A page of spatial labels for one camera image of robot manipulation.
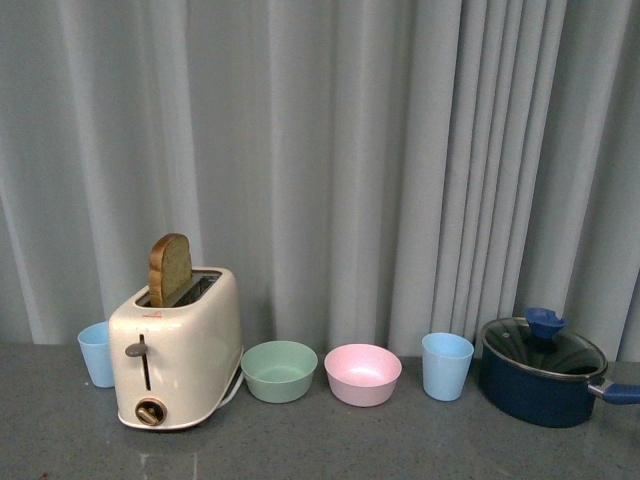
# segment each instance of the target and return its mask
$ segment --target glass lid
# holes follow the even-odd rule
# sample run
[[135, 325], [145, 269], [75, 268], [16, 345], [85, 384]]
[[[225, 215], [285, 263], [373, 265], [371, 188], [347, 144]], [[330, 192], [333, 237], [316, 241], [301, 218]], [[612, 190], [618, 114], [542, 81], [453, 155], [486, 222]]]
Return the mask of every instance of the glass lid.
[[499, 357], [543, 376], [590, 378], [607, 369], [604, 354], [584, 338], [564, 331], [534, 335], [524, 318], [501, 318], [482, 329], [482, 343]]

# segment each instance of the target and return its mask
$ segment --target cream toaster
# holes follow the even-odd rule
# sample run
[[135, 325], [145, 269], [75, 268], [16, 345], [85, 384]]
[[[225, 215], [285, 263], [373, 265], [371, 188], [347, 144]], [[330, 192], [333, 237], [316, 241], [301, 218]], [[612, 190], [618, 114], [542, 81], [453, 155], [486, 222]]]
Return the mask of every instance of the cream toaster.
[[243, 353], [234, 275], [193, 269], [191, 281], [153, 308], [144, 287], [109, 319], [118, 417], [125, 425], [175, 430], [218, 407]]

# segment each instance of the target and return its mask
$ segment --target bread slice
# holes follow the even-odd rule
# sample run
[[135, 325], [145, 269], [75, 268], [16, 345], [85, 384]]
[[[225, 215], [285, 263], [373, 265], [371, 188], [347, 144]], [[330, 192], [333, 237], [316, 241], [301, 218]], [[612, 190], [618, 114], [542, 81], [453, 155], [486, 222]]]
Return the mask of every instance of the bread slice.
[[189, 239], [169, 233], [156, 242], [149, 257], [149, 297], [154, 308], [191, 279]]

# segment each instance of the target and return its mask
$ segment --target cup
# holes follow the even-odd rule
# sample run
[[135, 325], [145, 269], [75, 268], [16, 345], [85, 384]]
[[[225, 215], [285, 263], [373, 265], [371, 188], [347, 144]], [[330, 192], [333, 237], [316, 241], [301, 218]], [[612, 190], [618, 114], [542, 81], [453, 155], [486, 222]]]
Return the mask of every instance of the cup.
[[108, 322], [96, 323], [82, 330], [78, 334], [78, 343], [93, 384], [100, 388], [113, 387]]
[[430, 333], [422, 339], [422, 386], [432, 398], [460, 397], [473, 358], [473, 345], [453, 333]]

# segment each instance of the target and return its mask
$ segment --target gray countertop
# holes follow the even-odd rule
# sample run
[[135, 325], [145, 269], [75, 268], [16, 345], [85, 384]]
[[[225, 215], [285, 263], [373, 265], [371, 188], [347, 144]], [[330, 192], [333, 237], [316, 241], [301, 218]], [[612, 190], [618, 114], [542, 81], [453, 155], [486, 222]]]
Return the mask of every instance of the gray countertop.
[[[547, 429], [516, 420], [478, 390], [474, 363], [462, 397], [422, 390], [418, 358], [403, 358], [391, 399], [351, 407], [322, 365], [309, 392], [284, 405], [243, 385], [197, 427], [138, 431], [117, 417], [114, 389], [94, 387], [77, 347], [0, 346], [2, 479], [636, 479], [640, 406], [596, 401], [590, 421]], [[640, 365], [608, 378], [640, 382]]]

